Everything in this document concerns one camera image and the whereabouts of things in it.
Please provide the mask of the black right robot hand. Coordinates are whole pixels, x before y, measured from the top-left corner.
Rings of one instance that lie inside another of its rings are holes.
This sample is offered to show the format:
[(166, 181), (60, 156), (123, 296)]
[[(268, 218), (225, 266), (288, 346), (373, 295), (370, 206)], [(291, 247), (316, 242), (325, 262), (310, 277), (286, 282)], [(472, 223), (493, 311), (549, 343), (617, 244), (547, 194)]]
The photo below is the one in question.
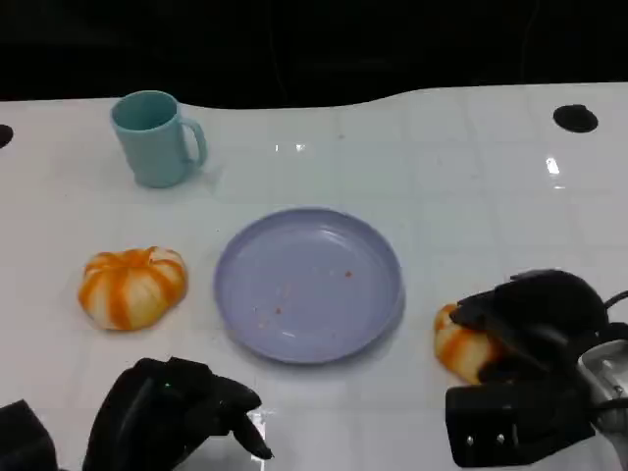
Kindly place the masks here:
[(582, 278), (555, 269), (514, 275), (468, 296), (450, 318), (497, 345), (497, 357), (478, 368), (481, 384), (540, 379), (559, 367), (572, 341), (609, 324), (598, 293)]

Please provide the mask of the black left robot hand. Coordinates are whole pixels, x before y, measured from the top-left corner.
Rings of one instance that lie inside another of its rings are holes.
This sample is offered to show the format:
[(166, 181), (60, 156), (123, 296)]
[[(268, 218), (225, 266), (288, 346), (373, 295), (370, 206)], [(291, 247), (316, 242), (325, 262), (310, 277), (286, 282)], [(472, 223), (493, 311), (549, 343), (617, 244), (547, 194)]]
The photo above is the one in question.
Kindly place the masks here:
[(204, 363), (142, 358), (116, 380), (92, 425), (84, 470), (173, 470), (211, 437), (232, 434), (253, 456), (274, 457), (248, 413), (246, 385)]

